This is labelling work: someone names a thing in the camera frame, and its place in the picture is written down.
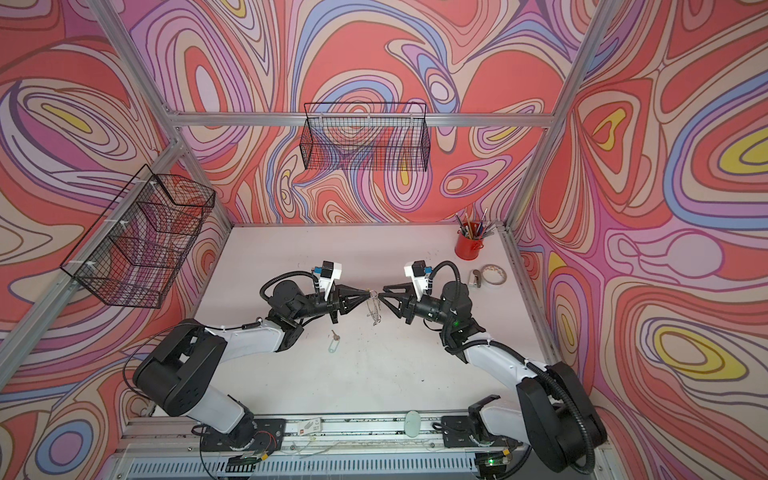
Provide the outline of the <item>pens in cup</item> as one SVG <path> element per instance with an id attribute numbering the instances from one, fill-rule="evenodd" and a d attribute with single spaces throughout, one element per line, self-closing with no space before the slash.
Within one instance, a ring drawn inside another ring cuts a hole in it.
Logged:
<path id="1" fill-rule="evenodd" d="M 482 211 L 479 219 L 472 219 L 467 215 L 460 216 L 458 213 L 455 213 L 453 218 L 458 224 L 457 233 L 469 240 L 483 240 L 498 231 L 498 226 L 491 221 L 487 209 Z"/>

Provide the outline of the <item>aluminium frame post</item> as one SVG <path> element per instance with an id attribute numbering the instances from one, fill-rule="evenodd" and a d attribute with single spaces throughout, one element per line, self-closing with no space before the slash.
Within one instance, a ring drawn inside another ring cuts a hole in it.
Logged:
<path id="1" fill-rule="evenodd" d="M 154 163 L 157 173 L 170 172 L 180 164 L 191 179 L 212 188 L 213 185 L 202 169 L 200 162 L 192 152 L 185 137 L 173 122 L 170 107 L 161 96 L 147 67 L 140 58 L 139 52 L 131 39 L 128 30 L 122 23 L 118 13 L 110 1 L 87 2 L 97 23 L 104 31 L 110 44 L 120 57 L 127 75 L 137 83 L 138 90 L 143 96 L 157 124 L 169 140 L 169 153 L 163 153 Z"/>

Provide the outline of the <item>tape roll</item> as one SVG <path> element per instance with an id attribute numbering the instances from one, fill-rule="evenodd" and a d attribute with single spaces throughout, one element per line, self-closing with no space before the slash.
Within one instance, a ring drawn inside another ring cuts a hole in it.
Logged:
<path id="1" fill-rule="evenodd" d="M 481 270 L 482 284 L 489 288 L 500 288 L 508 280 L 507 272 L 499 265 L 486 264 Z"/>

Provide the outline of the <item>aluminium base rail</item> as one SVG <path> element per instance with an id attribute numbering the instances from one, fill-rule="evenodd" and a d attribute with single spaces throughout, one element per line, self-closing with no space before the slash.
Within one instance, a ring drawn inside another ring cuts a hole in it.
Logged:
<path id="1" fill-rule="evenodd" d="M 255 437 L 243 449 L 192 420 L 141 418 L 130 422 L 103 476 L 350 479 L 426 474 L 505 479 L 532 456 L 531 447 L 514 439 L 475 439 L 459 411 L 418 411 L 420 434 L 408 438 L 403 431 L 407 412 L 258 416 Z M 323 419 L 322 431 L 299 436 L 299 422 L 314 417 Z"/>

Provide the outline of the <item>metal keyring organizer yellow grip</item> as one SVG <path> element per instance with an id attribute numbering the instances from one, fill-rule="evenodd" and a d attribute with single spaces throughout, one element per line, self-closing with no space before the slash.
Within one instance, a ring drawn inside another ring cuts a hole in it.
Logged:
<path id="1" fill-rule="evenodd" d="M 366 307 L 368 309 L 368 317 L 371 319 L 372 325 L 377 326 L 381 322 L 381 302 L 378 298 L 378 292 L 375 290 L 369 291 L 369 297 L 366 301 Z"/>

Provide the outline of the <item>red pen cup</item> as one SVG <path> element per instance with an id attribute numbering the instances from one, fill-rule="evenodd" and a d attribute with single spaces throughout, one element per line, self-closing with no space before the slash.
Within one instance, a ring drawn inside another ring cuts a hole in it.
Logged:
<path id="1" fill-rule="evenodd" d="M 472 261 L 478 258 L 484 247 L 483 237 L 477 235 L 479 229 L 480 225 L 477 222 L 471 222 L 468 228 L 460 228 L 457 231 L 458 238 L 454 253 L 459 259 Z"/>

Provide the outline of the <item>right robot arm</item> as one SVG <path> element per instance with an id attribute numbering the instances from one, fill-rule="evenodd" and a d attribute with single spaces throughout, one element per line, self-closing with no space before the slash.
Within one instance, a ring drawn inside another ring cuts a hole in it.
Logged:
<path id="1" fill-rule="evenodd" d="M 508 409 L 489 396 L 473 405 L 480 429 L 492 437 L 517 440 L 554 472 L 571 468 L 590 475 L 596 448 L 607 430 L 575 371 L 563 362 L 546 365 L 493 339 L 472 315 L 467 285 L 451 281 L 435 297 L 410 284 L 390 285 L 381 303 L 410 324 L 420 318 L 436 323 L 444 350 L 474 366 L 517 394 L 519 408 Z"/>

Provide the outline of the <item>white label tag on rail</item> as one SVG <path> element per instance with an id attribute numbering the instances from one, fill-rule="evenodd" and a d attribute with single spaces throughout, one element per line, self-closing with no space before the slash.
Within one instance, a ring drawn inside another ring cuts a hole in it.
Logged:
<path id="1" fill-rule="evenodd" d="M 320 433 L 322 428 L 323 419 L 321 417 L 314 417 L 300 421 L 297 427 L 297 433 L 299 436 L 314 435 Z"/>

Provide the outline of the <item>key with long mint tag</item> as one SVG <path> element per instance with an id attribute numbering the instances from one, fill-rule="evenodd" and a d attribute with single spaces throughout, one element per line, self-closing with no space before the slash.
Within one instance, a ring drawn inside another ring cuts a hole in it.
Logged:
<path id="1" fill-rule="evenodd" d="M 331 331 L 331 341 L 328 346 L 328 352 L 333 354 L 337 351 L 340 344 L 341 337 L 334 330 Z"/>

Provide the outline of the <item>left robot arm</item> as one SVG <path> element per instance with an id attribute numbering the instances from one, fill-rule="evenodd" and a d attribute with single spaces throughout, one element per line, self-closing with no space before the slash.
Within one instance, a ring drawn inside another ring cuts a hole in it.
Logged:
<path id="1" fill-rule="evenodd" d="M 138 390 L 170 417 L 189 417 L 242 446 L 256 433 L 253 413 L 212 385 L 234 360 L 286 351 L 306 326 L 327 316 L 336 324 L 370 298 L 362 290 L 291 271 L 259 291 L 266 317 L 234 330 L 215 330 L 187 319 L 173 327 L 133 374 Z"/>

